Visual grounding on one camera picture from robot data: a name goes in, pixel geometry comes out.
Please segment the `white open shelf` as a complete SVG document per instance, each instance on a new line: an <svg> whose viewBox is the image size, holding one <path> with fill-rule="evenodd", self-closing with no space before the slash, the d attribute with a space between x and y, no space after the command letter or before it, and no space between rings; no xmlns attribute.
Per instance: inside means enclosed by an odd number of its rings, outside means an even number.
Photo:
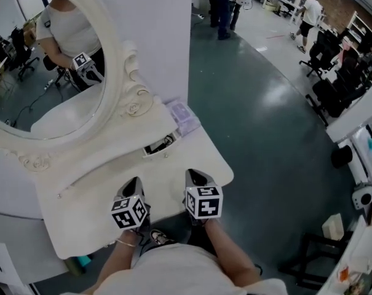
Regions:
<svg viewBox="0 0 372 295"><path fill-rule="evenodd" d="M358 13L355 11L352 15L352 18L347 25L349 29L350 39L357 44L362 42L364 37L371 37L372 30L370 27L358 16Z"/></svg>

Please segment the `white cabinet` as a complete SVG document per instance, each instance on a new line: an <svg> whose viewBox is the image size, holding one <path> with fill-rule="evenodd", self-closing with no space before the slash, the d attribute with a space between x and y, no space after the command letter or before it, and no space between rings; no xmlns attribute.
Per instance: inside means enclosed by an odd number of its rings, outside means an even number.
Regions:
<svg viewBox="0 0 372 295"><path fill-rule="evenodd" d="M4 243L0 243L0 288L6 295L37 295L22 282Z"/></svg>

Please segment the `white ornate vanity table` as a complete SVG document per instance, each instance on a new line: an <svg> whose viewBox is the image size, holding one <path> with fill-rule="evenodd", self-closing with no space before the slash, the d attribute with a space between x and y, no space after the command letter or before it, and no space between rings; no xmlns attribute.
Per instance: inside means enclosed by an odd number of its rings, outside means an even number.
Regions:
<svg viewBox="0 0 372 295"><path fill-rule="evenodd" d="M140 80L160 101L154 142L178 132L166 104L188 97L191 0L99 1L118 40L136 47ZM110 209L118 190L133 177L141 179L152 221L183 211L188 169L211 176L219 186L234 177L203 127L181 136L167 157L149 160L142 150L135 151L85 174L33 176L0 152L33 180L49 237L62 259L93 253L120 235Z"/></svg>

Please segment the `white shelf with robots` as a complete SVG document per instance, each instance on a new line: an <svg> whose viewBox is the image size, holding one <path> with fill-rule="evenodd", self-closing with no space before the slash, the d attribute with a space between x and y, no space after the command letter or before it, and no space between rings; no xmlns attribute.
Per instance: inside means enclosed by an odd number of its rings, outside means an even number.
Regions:
<svg viewBox="0 0 372 295"><path fill-rule="evenodd" d="M352 149L353 159L349 163L356 184L372 185L372 153L368 149L368 138L372 138L372 114L355 120L347 111L326 128L331 140Z"/></svg>

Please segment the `small beige box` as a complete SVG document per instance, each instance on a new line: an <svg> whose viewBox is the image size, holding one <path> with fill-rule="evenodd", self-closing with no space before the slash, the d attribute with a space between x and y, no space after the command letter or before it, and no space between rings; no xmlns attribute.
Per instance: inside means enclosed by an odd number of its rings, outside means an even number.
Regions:
<svg viewBox="0 0 372 295"><path fill-rule="evenodd" d="M344 236L344 228L341 214L331 215L322 224L322 234L325 238L340 241Z"/></svg>

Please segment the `person's white shirt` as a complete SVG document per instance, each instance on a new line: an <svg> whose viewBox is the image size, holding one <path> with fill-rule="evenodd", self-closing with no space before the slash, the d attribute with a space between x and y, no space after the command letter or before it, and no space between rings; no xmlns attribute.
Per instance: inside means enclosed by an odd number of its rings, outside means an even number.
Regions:
<svg viewBox="0 0 372 295"><path fill-rule="evenodd" d="M236 286L202 248L172 244L145 252L132 269L111 274L94 291L61 295L288 295L276 278Z"/></svg>

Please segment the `purple tissue pack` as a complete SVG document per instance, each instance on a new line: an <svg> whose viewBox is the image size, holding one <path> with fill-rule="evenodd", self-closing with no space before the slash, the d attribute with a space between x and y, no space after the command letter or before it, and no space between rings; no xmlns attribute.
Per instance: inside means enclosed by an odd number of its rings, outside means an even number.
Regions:
<svg viewBox="0 0 372 295"><path fill-rule="evenodd" d="M199 118L184 101L173 100L166 107L178 126L180 136L184 137L201 126Z"/></svg>

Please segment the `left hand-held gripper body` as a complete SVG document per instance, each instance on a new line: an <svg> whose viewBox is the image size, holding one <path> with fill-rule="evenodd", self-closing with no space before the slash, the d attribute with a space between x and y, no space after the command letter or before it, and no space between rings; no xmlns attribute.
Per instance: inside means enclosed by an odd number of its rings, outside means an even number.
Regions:
<svg viewBox="0 0 372 295"><path fill-rule="evenodd" d="M140 195L133 195L114 201L111 215L120 229L134 229L142 225L148 209Z"/></svg>

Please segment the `black frame stool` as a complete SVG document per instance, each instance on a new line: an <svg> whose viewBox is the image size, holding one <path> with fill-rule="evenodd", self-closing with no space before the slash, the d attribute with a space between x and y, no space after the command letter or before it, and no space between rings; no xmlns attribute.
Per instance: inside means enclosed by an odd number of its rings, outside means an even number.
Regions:
<svg viewBox="0 0 372 295"><path fill-rule="evenodd" d="M343 238L339 240L305 233L301 239L299 253L279 265L278 271L295 277L297 286L319 291L328 277L307 273L307 265L319 258L331 259L338 264L351 237L352 232L345 232Z"/></svg>

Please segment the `black cylinder bin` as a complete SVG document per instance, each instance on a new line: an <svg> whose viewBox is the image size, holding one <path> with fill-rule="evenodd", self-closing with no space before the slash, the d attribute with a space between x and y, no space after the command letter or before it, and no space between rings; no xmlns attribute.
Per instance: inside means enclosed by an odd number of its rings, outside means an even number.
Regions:
<svg viewBox="0 0 372 295"><path fill-rule="evenodd" d="M348 145L340 147L331 153L331 163L335 168L347 165L352 161L352 159L352 149Z"/></svg>

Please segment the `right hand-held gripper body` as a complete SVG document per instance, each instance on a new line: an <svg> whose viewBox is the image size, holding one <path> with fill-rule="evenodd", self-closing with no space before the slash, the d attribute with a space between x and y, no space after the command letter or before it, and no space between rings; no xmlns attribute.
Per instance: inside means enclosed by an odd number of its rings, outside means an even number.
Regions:
<svg viewBox="0 0 372 295"><path fill-rule="evenodd" d="M185 207L194 219L220 218L223 191L219 186L187 187Z"/></svg>

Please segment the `person's black trousers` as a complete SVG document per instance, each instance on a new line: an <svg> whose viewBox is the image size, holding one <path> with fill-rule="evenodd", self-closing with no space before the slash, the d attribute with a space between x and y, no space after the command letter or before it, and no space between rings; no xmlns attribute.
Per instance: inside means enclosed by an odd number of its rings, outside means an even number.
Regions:
<svg viewBox="0 0 372 295"><path fill-rule="evenodd" d="M206 233L205 227L203 226L191 227L191 234L187 244L202 248L206 252L216 256L215 249Z"/></svg>

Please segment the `person's left shoe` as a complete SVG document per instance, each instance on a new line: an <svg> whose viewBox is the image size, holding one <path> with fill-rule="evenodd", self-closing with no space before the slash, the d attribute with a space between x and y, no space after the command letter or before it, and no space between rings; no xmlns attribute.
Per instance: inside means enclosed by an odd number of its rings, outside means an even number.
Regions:
<svg viewBox="0 0 372 295"><path fill-rule="evenodd" d="M164 234L162 231L157 230L157 229L153 229L152 231L150 231L149 235L150 235L151 241L159 246L169 245L175 242L174 240L168 238L167 235Z"/></svg>

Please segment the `oval white-framed mirror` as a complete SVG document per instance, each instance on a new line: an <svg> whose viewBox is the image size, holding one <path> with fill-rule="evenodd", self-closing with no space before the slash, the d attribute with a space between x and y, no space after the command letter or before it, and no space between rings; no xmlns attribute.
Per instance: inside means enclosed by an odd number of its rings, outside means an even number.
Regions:
<svg viewBox="0 0 372 295"><path fill-rule="evenodd" d="M29 174L85 174L158 138L160 101L99 0L0 0L0 38L0 151Z"/></svg>

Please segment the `person's left forearm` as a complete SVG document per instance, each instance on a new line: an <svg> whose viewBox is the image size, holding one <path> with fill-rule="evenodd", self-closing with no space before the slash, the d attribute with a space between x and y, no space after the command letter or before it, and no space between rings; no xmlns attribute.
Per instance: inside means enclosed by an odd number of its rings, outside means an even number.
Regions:
<svg viewBox="0 0 372 295"><path fill-rule="evenodd" d="M139 236L134 231L123 231L122 235L116 240L113 252L105 262L96 283L83 291L82 294L92 295L112 274L121 270L129 270L138 239Z"/></svg>

